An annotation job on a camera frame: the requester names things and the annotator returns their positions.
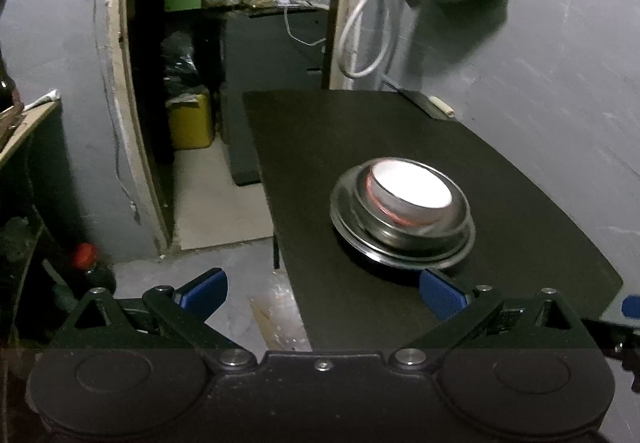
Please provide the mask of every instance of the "floor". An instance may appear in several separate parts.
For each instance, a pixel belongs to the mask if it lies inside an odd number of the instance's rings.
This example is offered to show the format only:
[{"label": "floor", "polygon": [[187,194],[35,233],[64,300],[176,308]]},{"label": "floor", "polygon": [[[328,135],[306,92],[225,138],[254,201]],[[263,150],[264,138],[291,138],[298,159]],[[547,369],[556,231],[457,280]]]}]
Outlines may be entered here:
[{"label": "floor", "polygon": [[[151,286],[179,287],[211,267],[223,268],[229,279],[226,303],[207,324],[256,355],[258,361],[267,347],[251,310],[251,297],[260,294],[273,270],[271,239],[221,248],[199,249],[174,257],[114,266],[118,280],[116,297],[139,297]],[[610,443],[640,441],[640,395],[631,391],[632,375],[620,363],[607,360],[616,379],[613,403],[600,432]]]},{"label": "floor", "polygon": [[271,239],[262,239],[222,248],[199,249],[164,259],[116,264],[116,298],[136,298],[158,284],[175,288],[189,282],[212,267],[225,270],[229,291],[225,304],[207,320],[235,343],[260,360],[267,346],[251,310],[251,297],[268,285],[273,271]]},{"label": "floor", "polygon": [[220,138],[179,150],[174,162],[175,237],[181,249],[222,246],[273,235],[261,184],[237,187]]}]

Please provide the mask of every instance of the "screw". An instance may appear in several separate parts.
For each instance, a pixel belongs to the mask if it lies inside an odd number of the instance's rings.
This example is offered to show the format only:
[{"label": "screw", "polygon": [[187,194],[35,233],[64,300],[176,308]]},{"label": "screw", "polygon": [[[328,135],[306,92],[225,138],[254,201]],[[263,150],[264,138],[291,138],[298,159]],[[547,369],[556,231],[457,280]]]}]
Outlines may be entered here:
[{"label": "screw", "polygon": [[314,367],[318,371],[329,371],[333,366],[334,364],[331,360],[325,360],[325,359],[316,360],[316,363],[314,363]]},{"label": "screw", "polygon": [[252,359],[253,355],[246,349],[227,349],[220,354],[220,362],[229,367],[244,367]]},{"label": "screw", "polygon": [[420,365],[427,359],[427,355],[421,349],[406,347],[395,352],[396,361],[403,365]]}]

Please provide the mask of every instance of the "blue object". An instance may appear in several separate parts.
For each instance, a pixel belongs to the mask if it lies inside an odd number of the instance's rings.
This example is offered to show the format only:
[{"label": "blue object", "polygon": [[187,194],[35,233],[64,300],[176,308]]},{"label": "blue object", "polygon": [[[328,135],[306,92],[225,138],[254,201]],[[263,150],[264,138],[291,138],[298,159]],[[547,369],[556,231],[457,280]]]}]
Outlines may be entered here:
[{"label": "blue object", "polygon": [[437,275],[429,270],[420,274],[420,296],[422,301],[440,320],[446,320],[468,305],[465,293],[447,282],[444,275]]},{"label": "blue object", "polygon": [[175,291],[174,300],[201,321],[225,303],[229,284],[226,273],[212,268]]},{"label": "blue object", "polygon": [[640,295],[629,295],[622,301],[622,314],[626,318],[640,319]]}]

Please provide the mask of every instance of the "yellow trash can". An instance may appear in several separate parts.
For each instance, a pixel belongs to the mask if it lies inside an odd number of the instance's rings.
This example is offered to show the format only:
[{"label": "yellow trash can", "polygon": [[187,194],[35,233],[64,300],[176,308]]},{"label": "yellow trash can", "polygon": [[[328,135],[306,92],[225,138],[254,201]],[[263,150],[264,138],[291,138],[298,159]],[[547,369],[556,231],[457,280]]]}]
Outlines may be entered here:
[{"label": "yellow trash can", "polygon": [[184,94],[166,102],[175,150],[207,148],[213,142],[209,95]]}]

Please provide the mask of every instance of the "tiled floor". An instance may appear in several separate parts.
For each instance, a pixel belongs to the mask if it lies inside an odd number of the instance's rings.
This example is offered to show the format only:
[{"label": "tiled floor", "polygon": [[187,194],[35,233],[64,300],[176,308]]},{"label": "tiled floor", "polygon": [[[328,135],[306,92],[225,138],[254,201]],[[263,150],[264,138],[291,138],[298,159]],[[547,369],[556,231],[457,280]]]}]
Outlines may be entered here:
[{"label": "tiled floor", "polygon": [[273,235],[261,184],[237,187],[220,138],[179,150],[174,163],[175,234],[182,249],[222,246]]},{"label": "tiled floor", "polygon": [[260,360],[267,347],[254,320],[250,298],[265,288],[273,270],[271,239],[194,250],[164,259],[116,264],[116,297],[140,297],[147,289],[158,284],[177,288],[212,267],[225,270],[229,292],[225,304],[209,317],[207,324],[251,351]]}]

